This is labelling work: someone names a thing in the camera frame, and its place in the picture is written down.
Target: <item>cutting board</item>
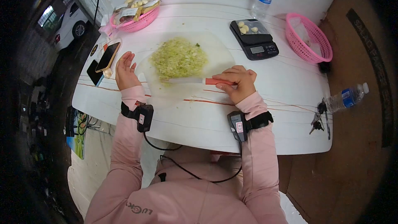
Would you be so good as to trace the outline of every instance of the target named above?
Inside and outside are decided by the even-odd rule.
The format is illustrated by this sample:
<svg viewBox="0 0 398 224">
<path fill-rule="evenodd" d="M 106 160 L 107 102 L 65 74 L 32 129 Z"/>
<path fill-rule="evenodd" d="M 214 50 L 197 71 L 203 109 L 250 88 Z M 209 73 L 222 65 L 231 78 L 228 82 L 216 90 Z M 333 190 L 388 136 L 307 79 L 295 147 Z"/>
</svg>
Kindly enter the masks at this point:
<svg viewBox="0 0 398 224">
<path fill-rule="evenodd" d="M 198 43 L 201 49 L 207 54 L 208 63 L 203 68 L 203 77 L 211 78 L 212 75 L 221 73 L 235 65 L 231 53 L 211 32 L 162 32 L 159 45 L 174 37 L 186 38 L 192 44 Z M 144 58 L 137 65 L 136 74 L 141 78 L 140 74 L 143 73 L 144 79 L 148 82 L 152 95 L 148 99 L 148 103 L 154 107 L 172 107 L 176 102 L 180 102 L 183 99 L 190 99 L 205 88 L 201 84 L 163 85 L 159 81 L 155 67 L 149 61 L 151 55 Z"/>
</svg>

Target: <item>water bottle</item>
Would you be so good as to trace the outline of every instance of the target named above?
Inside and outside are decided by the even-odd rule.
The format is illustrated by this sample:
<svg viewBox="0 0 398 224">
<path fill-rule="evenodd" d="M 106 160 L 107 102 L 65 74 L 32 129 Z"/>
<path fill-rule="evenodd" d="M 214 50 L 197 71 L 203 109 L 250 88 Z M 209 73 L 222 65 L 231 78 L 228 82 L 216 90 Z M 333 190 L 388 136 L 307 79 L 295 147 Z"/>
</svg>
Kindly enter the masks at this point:
<svg viewBox="0 0 398 224">
<path fill-rule="evenodd" d="M 264 20 L 271 2 L 272 0 L 254 0 L 253 6 L 251 7 L 251 17 L 257 20 Z"/>
<path fill-rule="evenodd" d="M 365 94 L 369 93 L 368 84 L 357 84 L 347 88 L 335 96 L 330 96 L 325 100 L 328 112 L 333 113 L 341 109 L 349 108 L 360 102 Z"/>
</svg>

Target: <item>gold phone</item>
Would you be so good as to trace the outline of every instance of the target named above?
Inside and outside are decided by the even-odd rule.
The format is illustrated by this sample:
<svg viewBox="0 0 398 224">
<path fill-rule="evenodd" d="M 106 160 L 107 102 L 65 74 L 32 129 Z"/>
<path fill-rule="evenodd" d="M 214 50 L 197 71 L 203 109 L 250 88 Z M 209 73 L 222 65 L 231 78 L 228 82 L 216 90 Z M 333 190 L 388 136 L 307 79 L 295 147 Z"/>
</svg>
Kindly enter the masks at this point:
<svg viewBox="0 0 398 224">
<path fill-rule="evenodd" d="M 116 52 L 119 50 L 120 42 L 114 43 L 108 46 L 103 53 L 101 60 L 96 67 L 96 73 L 102 72 L 111 67 L 113 59 L 116 56 Z"/>
</svg>

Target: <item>smartphone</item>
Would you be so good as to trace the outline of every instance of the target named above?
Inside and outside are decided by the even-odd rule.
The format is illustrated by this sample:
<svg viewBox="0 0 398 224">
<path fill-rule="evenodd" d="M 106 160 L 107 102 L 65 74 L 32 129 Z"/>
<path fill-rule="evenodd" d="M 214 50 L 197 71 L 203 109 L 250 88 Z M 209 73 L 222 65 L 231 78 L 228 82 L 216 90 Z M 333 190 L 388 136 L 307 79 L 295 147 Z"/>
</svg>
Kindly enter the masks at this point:
<svg viewBox="0 0 398 224">
<path fill-rule="evenodd" d="M 113 59 L 116 56 L 116 52 L 120 47 L 120 42 L 114 43 L 111 46 L 108 46 L 103 53 L 101 60 L 99 61 L 95 72 L 102 72 L 103 70 L 110 68 L 113 62 Z"/>
<path fill-rule="evenodd" d="M 90 67 L 88 67 L 88 69 L 87 69 L 87 74 L 96 87 L 99 86 L 99 84 L 101 83 L 101 81 L 104 77 L 102 72 L 99 72 L 99 73 L 96 72 L 97 66 L 98 66 L 98 62 L 96 60 L 94 60 L 90 64 Z"/>
</svg>

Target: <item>white car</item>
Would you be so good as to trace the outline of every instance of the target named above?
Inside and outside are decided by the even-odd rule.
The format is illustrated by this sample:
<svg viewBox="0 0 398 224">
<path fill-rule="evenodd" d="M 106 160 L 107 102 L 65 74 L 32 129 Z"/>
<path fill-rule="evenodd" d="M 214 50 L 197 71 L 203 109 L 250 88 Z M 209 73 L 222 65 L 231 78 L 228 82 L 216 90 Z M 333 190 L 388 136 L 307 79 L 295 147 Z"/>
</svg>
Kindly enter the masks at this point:
<svg viewBox="0 0 398 224">
<path fill-rule="evenodd" d="M 54 38 L 54 45 L 57 51 L 68 47 L 73 39 L 83 36 L 87 30 L 86 23 L 88 22 L 87 17 L 75 2 L 67 8 L 61 18 L 61 27 Z"/>
</svg>

